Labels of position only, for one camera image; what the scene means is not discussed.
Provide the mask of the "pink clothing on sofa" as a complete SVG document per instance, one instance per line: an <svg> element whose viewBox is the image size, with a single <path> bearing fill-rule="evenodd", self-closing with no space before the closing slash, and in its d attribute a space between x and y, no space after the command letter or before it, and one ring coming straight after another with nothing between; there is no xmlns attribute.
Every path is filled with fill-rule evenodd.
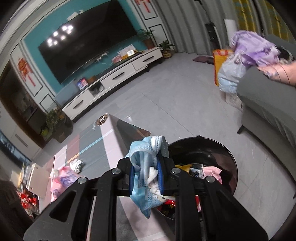
<svg viewBox="0 0 296 241"><path fill-rule="evenodd" d="M266 67L258 67L258 70L272 81L291 86L296 85L295 61L289 64L275 64Z"/></svg>

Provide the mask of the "black round trash bin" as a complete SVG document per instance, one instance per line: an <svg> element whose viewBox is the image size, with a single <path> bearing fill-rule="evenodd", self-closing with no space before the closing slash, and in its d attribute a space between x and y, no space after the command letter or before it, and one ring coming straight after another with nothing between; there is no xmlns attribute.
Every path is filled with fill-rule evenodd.
<svg viewBox="0 0 296 241"><path fill-rule="evenodd" d="M238 168L231 152L216 140L196 136L168 146L175 166L198 179L215 178L231 194L238 182Z"/></svg>

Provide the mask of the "white TV stand cabinet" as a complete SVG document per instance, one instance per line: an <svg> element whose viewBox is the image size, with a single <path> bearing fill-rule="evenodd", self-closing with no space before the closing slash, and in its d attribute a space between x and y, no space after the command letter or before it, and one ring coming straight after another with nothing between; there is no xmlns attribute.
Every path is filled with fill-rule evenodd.
<svg viewBox="0 0 296 241"><path fill-rule="evenodd" d="M107 95L112 89L125 82L137 73L140 73L149 67L154 61L162 58L160 48L155 47L145 50L128 57L125 61L119 63L117 67L102 75L90 84L84 87L76 96L65 104L62 111L74 120L79 114L85 111L97 100Z"/></svg>

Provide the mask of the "light blue plastic bag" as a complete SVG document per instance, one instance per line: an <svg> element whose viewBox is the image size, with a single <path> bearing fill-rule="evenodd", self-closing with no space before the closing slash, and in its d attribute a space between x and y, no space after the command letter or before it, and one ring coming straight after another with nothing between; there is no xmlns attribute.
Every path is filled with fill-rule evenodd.
<svg viewBox="0 0 296 241"><path fill-rule="evenodd" d="M229 56L217 74L219 89L227 94L236 95L237 86L246 72L247 67L243 65L240 53Z"/></svg>

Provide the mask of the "potted plant by curtain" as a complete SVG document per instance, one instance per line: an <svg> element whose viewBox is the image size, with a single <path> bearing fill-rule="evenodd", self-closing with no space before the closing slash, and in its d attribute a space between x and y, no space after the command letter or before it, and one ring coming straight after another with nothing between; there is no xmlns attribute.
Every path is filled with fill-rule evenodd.
<svg viewBox="0 0 296 241"><path fill-rule="evenodd" d="M175 47L174 44L171 44L169 40L164 40L161 43L158 43L158 47L161 50L161 53L165 59L168 59L172 56L171 49Z"/></svg>

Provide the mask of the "black wall television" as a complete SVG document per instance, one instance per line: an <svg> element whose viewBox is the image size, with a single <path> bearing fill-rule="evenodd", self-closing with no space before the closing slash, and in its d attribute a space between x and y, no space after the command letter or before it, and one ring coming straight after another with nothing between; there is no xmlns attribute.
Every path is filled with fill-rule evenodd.
<svg viewBox="0 0 296 241"><path fill-rule="evenodd" d="M136 31L119 1L91 8L59 27L39 51L59 83Z"/></svg>

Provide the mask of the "purple crumpled clothing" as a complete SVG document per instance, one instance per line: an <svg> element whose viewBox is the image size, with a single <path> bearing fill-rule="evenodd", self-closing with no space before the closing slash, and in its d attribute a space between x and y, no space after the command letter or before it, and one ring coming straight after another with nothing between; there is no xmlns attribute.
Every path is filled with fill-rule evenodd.
<svg viewBox="0 0 296 241"><path fill-rule="evenodd" d="M236 31L231 37L230 47L246 67L265 67L279 63L280 51L276 45L256 32Z"/></svg>

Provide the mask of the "grey curtain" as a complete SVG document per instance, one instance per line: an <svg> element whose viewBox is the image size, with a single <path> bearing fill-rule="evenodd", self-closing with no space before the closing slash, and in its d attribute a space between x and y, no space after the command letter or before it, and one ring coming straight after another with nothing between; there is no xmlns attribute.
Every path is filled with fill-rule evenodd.
<svg viewBox="0 0 296 241"><path fill-rule="evenodd" d="M206 24L215 25L220 48L228 44L225 19L236 20L233 1L153 1L177 51L208 54L214 50Z"/></svg>

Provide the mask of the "red chinese knot decoration left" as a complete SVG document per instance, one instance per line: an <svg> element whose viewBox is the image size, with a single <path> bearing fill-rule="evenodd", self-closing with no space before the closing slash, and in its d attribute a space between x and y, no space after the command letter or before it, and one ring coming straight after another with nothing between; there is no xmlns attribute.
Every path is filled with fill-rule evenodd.
<svg viewBox="0 0 296 241"><path fill-rule="evenodd" d="M24 82L29 79L30 83L33 85L33 87L36 86L33 79L31 78L30 74L33 73L31 67L29 66L29 63L25 60L25 58L19 58L18 59L18 71L21 74L22 80Z"/></svg>

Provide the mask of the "red chinese knot decoration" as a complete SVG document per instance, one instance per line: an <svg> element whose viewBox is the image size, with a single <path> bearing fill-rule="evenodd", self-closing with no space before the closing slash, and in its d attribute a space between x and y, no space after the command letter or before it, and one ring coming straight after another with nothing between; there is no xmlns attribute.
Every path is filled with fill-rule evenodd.
<svg viewBox="0 0 296 241"><path fill-rule="evenodd" d="M135 3L139 7L143 7L146 10L147 13L151 12L151 10L149 9L149 7L151 6L150 0L135 0Z"/></svg>
<svg viewBox="0 0 296 241"><path fill-rule="evenodd" d="M33 87L36 86L33 79L31 78L30 74L33 73L31 67L29 66L29 63L25 60L25 58L19 58L18 59L18 71L21 74L22 80L24 82L29 79L30 83L33 85Z"/></svg>

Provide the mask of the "blue face mask bundle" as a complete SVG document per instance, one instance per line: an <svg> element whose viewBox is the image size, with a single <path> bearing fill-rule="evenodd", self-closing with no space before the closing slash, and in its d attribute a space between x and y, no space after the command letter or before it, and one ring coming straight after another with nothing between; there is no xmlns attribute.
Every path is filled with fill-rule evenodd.
<svg viewBox="0 0 296 241"><path fill-rule="evenodd" d="M130 198L147 219L151 216L151 209L167 200L161 195L158 186L158 154L169 157L168 144L164 136L148 136L134 141L126 155L135 170Z"/></svg>

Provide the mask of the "yellow patterned curtain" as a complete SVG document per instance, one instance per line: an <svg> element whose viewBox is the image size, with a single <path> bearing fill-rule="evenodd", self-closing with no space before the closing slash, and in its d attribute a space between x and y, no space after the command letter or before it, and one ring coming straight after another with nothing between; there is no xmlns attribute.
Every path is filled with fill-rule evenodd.
<svg viewBox="0 0 296 241"><path fill-rule="evenodd" d="M256 32L264 37L275 35L290 43L295 39L277 10L263 0L231 0L240 30Z"/></svg>

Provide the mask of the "pink plastic bag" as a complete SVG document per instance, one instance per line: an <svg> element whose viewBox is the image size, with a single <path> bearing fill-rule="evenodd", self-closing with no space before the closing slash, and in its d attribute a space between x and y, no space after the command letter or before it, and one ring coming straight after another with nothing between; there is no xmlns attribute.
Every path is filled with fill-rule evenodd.
<svg viewBox="0 0 296 241"><path fill-rule="evenodd" d="M60 169L53 170L50 173L50 178L52 180L51 199L55 201L79 176L69 166L63 166Z"/></svg>

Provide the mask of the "black upright vacuum cleaner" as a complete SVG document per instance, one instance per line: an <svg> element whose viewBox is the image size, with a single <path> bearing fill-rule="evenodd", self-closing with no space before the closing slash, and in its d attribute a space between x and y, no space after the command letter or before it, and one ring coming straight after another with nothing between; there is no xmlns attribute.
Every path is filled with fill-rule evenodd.
<svg viewBox="0 0 296 241"><path fill-rule="evenodd" d="M195 1L197 1L200 4L200 6L202 7L202 9L205 12L205 15L207 18L207 22L205 23L205 27L206 27L207 33L209 35L209 39L210 39L213 49L214 50L221 49L221 41L219 39L217 28L216 28L215 24L211 21L210 16L207 13L207 10L204 7L202 1L201 0L195 0Z"/></svg>

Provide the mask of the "white tissue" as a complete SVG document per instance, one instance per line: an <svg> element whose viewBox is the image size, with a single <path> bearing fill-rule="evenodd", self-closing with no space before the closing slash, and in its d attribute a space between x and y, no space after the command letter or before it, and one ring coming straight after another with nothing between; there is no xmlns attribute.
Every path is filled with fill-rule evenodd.
<svg viewBox="0 0 296 241"><path fill-rule="evenodd" d="M83 162L80 159L75 159L70 162L70 168L76 173L79 174L82 169Z"/></svg>

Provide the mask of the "orange yellow paper bag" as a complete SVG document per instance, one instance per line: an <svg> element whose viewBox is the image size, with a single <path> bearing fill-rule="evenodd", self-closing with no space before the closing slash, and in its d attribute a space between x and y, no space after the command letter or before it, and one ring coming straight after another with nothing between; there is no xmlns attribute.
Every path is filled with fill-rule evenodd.
<svg viewBox="0 0 296 241"><path fill-rule="evenodd" d="M226 61L226 59L233 54L233 51L227 50L227 49L216 49L212 51L212 54L213 54L214 70L215 70L214 82L216 86L219 86L218 72L222 64Z"/></svg>

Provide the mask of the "white low side cabinet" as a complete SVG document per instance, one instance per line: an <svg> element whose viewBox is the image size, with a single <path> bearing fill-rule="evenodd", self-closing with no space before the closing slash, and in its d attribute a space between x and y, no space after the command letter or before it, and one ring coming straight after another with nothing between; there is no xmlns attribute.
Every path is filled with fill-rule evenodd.
<svg viewBox="0 0 296 241"><path fill-rule="evenodd" d="M44 167L41 167L38 164L33 163L26 171L26 174L28 174L26 183L27 190L42 199L49 196L51 186L50 173L52 170L52 164L46 164Z"/></svg>

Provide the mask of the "multicolour striped floor mat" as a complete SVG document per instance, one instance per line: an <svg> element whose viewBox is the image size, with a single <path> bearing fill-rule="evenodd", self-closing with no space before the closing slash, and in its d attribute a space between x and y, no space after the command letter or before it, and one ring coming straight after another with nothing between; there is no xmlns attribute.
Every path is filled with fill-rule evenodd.
<svg viewBox="0 0 296 241"><path fill-rule="evenodd" d="M80 176L93 179L116 167L133 141L151 134L128 120L120 120L111 114L105 117L103 123L95 120L81 132L73 132L62 143L51 140L34 162L52 171L80 159L84 164ZM147 219L129 197L117 199L117 240L174 240L172 226L174 223L167 222L155 209Z"/></svg>

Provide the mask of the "clear plastic storage box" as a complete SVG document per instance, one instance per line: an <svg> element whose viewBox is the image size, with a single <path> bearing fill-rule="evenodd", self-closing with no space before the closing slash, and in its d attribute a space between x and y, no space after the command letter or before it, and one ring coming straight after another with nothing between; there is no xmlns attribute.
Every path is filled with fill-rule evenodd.
<svg viewBox="0 0 296 241"><path fill-rule="evenodd" d="M77 95L79 88L74 81L67 84L62 90L60 90L55 96L55 102L59 106L66 105L73 97Z"/></svg>

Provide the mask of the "tall potted plant on stand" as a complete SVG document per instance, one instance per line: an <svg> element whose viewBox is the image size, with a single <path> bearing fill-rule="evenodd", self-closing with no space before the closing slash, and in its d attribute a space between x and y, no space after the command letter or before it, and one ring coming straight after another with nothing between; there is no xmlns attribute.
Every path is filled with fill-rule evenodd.
<svg viewBox="0 0 296 241"><path fill-rule="evenodd" d="M147 49L153 49L155 47L153 39L154 39L154 31L150 29L140 29L137 31L138 38L145 44Z"/></svg>

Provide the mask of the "red chinese knot decoration right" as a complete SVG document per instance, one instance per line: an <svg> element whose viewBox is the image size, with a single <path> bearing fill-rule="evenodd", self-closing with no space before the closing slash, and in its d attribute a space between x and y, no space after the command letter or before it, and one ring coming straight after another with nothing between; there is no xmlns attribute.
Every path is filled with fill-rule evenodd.
<svg viewBox="0 0 296 241"><path fill-rule="evenodd" d="M139 7L143 7L146 10L147 13L151 12L151 10L149 9L149 7L151 6L150 0L135 0L135 3Z"/></svg>

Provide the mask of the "potted plants left of stand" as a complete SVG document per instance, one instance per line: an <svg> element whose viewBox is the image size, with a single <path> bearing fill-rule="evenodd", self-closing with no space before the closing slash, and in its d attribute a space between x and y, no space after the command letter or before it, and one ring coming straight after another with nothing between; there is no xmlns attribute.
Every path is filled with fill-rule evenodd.
<svg viewBox="0 0 296 241"><path fill-rule="evenodd" d="M54 138L62 143L73 132L73 121L59 108L55 107L46 114L45 124L41 128L41 137L45 141Z"/></svg>

